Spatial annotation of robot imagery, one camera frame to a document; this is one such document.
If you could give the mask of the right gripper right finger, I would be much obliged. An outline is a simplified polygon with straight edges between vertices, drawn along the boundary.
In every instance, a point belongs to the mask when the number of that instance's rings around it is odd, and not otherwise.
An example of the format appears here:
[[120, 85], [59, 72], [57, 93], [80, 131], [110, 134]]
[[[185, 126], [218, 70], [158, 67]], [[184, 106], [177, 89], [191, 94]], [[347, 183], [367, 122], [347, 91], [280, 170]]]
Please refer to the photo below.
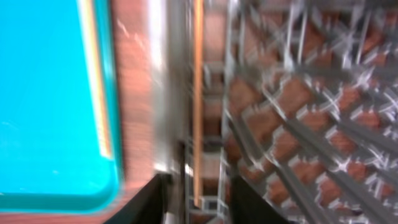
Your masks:
[[241, 176], [231, 179], [229, 213], [234, 224], [289, 224]]

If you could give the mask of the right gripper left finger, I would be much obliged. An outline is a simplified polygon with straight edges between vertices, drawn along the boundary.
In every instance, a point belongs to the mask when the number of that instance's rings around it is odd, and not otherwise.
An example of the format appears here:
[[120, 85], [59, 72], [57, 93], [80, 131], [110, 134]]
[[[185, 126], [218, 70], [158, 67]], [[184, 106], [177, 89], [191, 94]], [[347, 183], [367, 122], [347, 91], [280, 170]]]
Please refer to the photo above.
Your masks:
[[171, 175], [156, 174], [104, 224], [161, 224], [169, 204]]

